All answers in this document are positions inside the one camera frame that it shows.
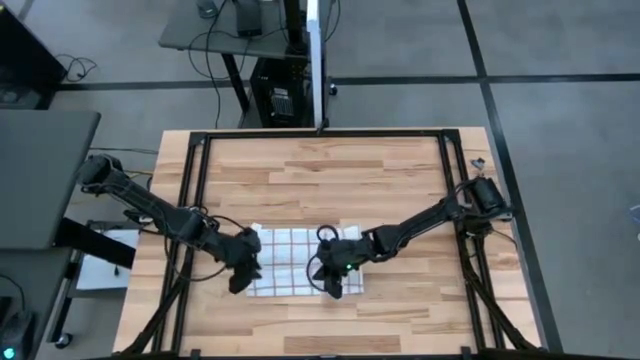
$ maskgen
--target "caster wheel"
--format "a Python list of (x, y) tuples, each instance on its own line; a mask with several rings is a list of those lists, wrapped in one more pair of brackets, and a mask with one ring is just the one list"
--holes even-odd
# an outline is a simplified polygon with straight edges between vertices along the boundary
[(55, 343), (56, 349), (64, 349), (67, 346), (69, 346), (72, 341), (73, 341), (73, 335), (68, 333), (63, 333), (62, 335), (60, 335), (60, 338)]

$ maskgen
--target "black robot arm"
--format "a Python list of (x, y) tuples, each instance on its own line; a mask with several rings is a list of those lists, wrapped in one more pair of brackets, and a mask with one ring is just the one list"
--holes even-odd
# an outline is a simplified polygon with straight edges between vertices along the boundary
[(257, 254), (260, 239), (251, 228), (235, 235), (218, 231), (220, 223), (195, 208), (177, 208), (136, 184), (122, 170), (120, 161), (109, 155), (90, 156), (78, 171), (78, 184), (85, 193), (109, 194), (153, 219), (167, 238), (211, 254), (233, 269), (229, 291), (244, 290), (260, 278)]
[[(457, 195), (465, 191), (472, 204), (460, 205)], [(337, 231), (328, 225), (318, 229), (320, 243), (314, 257), (322, 266), (313, 275), (313, 280), (323, 281), (324, 290), (332, 297), (342, 297), (342, 277), (349, 271), (357, 270), (366, 262), (387, 261), (407, 246), (411, 239), (447, 221), (460, 221), (461, 231), (484, 237), (492, 231), (490, 220), (510, 214), (508, 207), (491, 179), (477, 177), (459, 184), (455, 190), (442, 198), (436, 205), (414, 215), (397, 225), (382, 225), (362, 232), (358, 240), (339, 239)], [(321, 238), (321, 231), (330, 229), (333, 238)], [(489, 313), (497, 319), (502, 330), (517, 349), (536, 349), (511, 324), (507, 316), (486, 290), (473, 270), (469, 258), (462, 259), (462, 274), (487, 306)]]

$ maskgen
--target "wood plank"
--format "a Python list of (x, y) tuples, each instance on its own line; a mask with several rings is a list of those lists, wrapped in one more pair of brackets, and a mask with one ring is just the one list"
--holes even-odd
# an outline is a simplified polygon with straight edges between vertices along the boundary
[[(496, 176), (483, 128), (460, 128), (467, 160), (482, 157)], [(163, 135), (152, 191), (176, 203), (188, 131)], [(198, 150), (194, 165), (199, 164)], [(446, 193), (438, 144), (430, 138), (290, 138), (216, 140), (205, 184), (210, 213), (247, 226), (358, 225), (400, 222)], [(477, 169), (467, 164), (474, 176)], [(196, 170), (192, 172), (193, 198)], [(511, 235), (509, 224), (495, 227)], [(222, 231), (235, 232), (228, 224)], [(529, 341), (537, 329), (514, 244), (486, 239), (500, 305)], [(162, 237), (143, 234), (114, 350), (135, 338), (158, 304), (165, 268)], [(218, 270), (196, 253), (194, 275)], [(363, 266), (365, 293), (249, 298), (228, 292), (230, 274), (190, 287), (182, 355), (443, 354), (474, 348), (469, 309), (451, 224), (412, 241), (395, 259)], [(487, 339), (490, 327), (481, 306)], [(172, 326), (167, 326), (171, 338)]]

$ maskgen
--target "wire bundle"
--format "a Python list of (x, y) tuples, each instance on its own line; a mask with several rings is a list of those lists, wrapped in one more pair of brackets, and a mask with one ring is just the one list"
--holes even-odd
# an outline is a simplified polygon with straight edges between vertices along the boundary
[[(70, 58), (71, 62), (69, 63), (69, 65), (67, 65), (67, 67), (65, 68), (65, 74), (64, 74), (64, 78), (68, 81), (68, 82), (79, 82), (82, 81), (85, 77), (87, 77), (87, 75), (89, 75), (89, 73), (98, 67), (98, 64), (96, 64), (95, 61), (86, 58), (86, 57), (75, 57), (73, 55), (69, 55), (69, 54), (58, 54), (56, 55), (56, 58), (59, 57), (64, 57), (64, 58)], [(82, 69), (82, 71), (77, 72), (75, 74), (75, 77), (71, 77), (71, 70), (74, 68), (74, 66), (79, 66), (80, 69)]]

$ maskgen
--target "grid pattern towel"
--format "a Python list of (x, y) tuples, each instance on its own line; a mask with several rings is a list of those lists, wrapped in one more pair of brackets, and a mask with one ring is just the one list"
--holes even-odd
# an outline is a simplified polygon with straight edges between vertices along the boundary
[[(262, 279), (254, 280), (247, 288), (247, 296), (309, 296), (319, 295), (320, 291), (309, 285), (307, 280), (307, 262), (318, 247), (316, 229), (262, 229), (258, 224), (252, 228), (258, 232), (262, 250), (258, 262), (262, 266)], [(341, 239), (360, 238), (358, 226), (338, 229)], [(321, 234), (330, 239), (329, 234)], [(314, 260), (309, 271), (310, 276), (320, 268), (320, 261)], [(314, 281), (322, 288), (321, 281)], [(342, 280), (344, 294), (364, 292), (364, 283), (360, 271), (351, 271)]]

